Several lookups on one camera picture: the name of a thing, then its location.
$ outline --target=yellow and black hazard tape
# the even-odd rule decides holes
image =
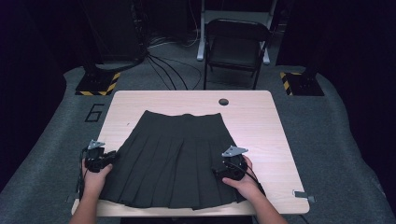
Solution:
[[[284,73],[284,72],[280,73],[280,77],[282,78],[283,87],[285,88],[286,94],[287,95],[293,95],[293,92],[291,91],[291,87],[290,87],[290,84],[288,82],[288,79],[286,78],[286,74],[299,76],[301,73]]]
[[[113,79],[111,80],[110,85],[108,86],[106,91],[76,91],[76,95],[109,95],[113,90],[116,88],[117,81],[119,80],[120,73],[114,75]]]

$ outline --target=cable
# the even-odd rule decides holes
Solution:
[[[150,59],[148,59],[148,63],[151,65],[151,67],[154,69],[154,71],[157,73],[157,75],[160,77],[160,79],[163,81],[163,84],[165,84],[166,88],[168,88],[168,90],[171,90],[168,85],[166,85],[165,80],[163,80],[163,77],[160,75],[160,73],[157,71],[157,69],[155,69],[154,65],[152,65]]]
[[[164,60],[162,60],[159,57],[156,57],[156,56],[154,56],[152,54],[150,54],[149,56],[151,56],[151,57],[161,61],[162,63],[165,63],[166,65],[168,65],[168,67],[170,67],[177,74],[177,76],[181,79],[181,81],[183,82],[184,87],[186,88],[186,91],[189,89],[189,88],[187,88],[186,82],[184,81],[183,77],[175,70],[174,67],[172,67],[169,63],[165,62]]]
[[[81,181],[83,180],[83,178],[82,178],[82,157],[86,150],[87,150],[87,148],[84,147],[81,150],[81,152],[79,153],[79,161],[78,161],[79,169],[78,169],[78,180],[77,180],[77,184],[76,184],[76,193],[79,192],[79,186],[81,185]]]
[[[262,192],[262,194],[263,194],[264,196],[266,196],[266,195],[265,195],[265,191],[264,191],[264,189],[262,188],[262,184],[259,182],[259,179],[257,179],[255,176],[251,175],[250,173],[248,173],[246,170],[242,169],[242,168],[239,167],[238,165],[233,164],[232,162],[225,161],[224,163],[225,163],[225,164],[228,164],[228,165],[231,165],[231,166],[235,167],[236,169],[238,169],[238,170],[242,171],[243,173],[245,173],[245,175],[250,176],[250,178],[251,178],[254,182],[256,182],[257,187],[258,187],[259,190]]]
[[[91,168],[91,166],[87,167],[87,170],[85,170],[84,176],[82,177],[82,181],[85,180],[85,176],[87,175],[89,168]]]
[[[173,59],[168,59],[168,58],[158,57],[158,56],[156,56],[156,57],[157,57],[157,58],[164,59],[164,60],[167,60],[167,61],[172,61],[172,62],[176,62],[176,63],[181,63],[181,64],[187,65],[187,66],[189,66],[189,67],[195,69],[195,70],[198,72],[198,74],[199,74],[199,79],[198,79],[197,83],[195,84],[195,86],[192,88],[193,90],[195,90],[195,88],[198,86],[198,84],[199,84],[199,82],[201,81],[201,78],[202,78],[202,73],[201,73],[201,71],[200,71],[198,68],[196,68],[196,67],[194,67],[194,66],[192,66],[192,65],[190,65],[190,64],[180,62],[180,61],[178,61],[178,60],[173,60]]]
[[[166,37],[166,36],[156,37],[156,38],[151,39],[151,40],[149,41],[149,44],[150,44],[150,45],[162,44],[163,41],[166,40],[166,39],[169,39],[169,37]]]
[[[188,48],[188,47],[191,47],[192,45],[194,45],[195,42],[197,42],[198,36],[199,36],[199,34],[198,34],[198,25],[197,25],[197,21],[195,20],[194,13],[192,12],[191,0],[189,0],[189,6],[190,6],[190,13],[191,13],[191,16],[192,16],[192,20],[194,21],[194,25],[195,25],[196,37],[195,37],[195,40],[192,42],[192,44],[190,44],[190,45],[183,45],[183,47],[187,47],[187,48]]]
[[[145,54],[147,54],[147,53],[146,52],[142,53],[142,55],[139,56],[139,58],[137,58],[132,64],[128,64],[123,67],[111,68],[111,69],[103,69],[103,68],[98,68],[98,67],[96,67],[96,68],[99,71],[118,73],[118,72],[125,71],[127,69],[133,68],[133,67],[141,64],[144,61]]]
[[[164,42],[164,43],[161,43],[161,44],[157,44],[157,45],[154,45],[154,46],[150,46],[150,47],[148,47],[148,49],[157,48],[157,47],[159,47],[159,46],[166,45],[166,44],[177,44],[177,43],[178,43],[178,42],[176,42],[176,41]]]
[[[256,179],[259,180],[259,179],[257,178],[256,174],[254,174],[253,169],[251,169],[250,166],[248,166],[247,168],[251,171],[251,173],[253,173],[254,177],[256,177]]]
[[[168,76],[169,80],[170,80],[171,83],[172,83],[172,86],[174,87],[174,89],[175,89],[175,91],[176,91],[177,89],[176,89],[175,83],[173,82],[173,80],[172,80],[172,78],[169,76],[169,74],[166,72],[166,70],[165,70],[162,66],[160,66],[159,64],[157,64],[156,62],[154,62],[154,60],[150,57],[150,55],[148,55],[148,59],[151,60],[153,63],[155,63],[157,66],[159,66],[159,67],[165,72],[165,74]]]
[[[299,216],[303,219],[303,221],[304,221],[306,224],[309,224],[308,220],[306,220],[306,218],[305,218],[303,215],[299,215]]]
[[[256,216],[253,216],[253,218],[256,221],[256,223],[259,223],[259,220],[257,220]]]

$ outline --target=skirt waistband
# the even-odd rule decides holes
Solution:
[[[220,113],[204,116],[167,116],[146,110],[134,130],[167,137],[211,138],[229,134]]]

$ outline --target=skirt pleat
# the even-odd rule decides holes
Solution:
[[[221,114],[165,116],[146,111],[118,150],[100,199],[127,206],[202,209],[243,200],[214,177],[235,146]]]

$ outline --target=black chair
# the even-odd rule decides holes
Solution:
[[[251,72],[253,90],[262,67],[262,58],[271,36],[267,27],[252,21],[217,19],[205,27],[205,79],[207,66]]]

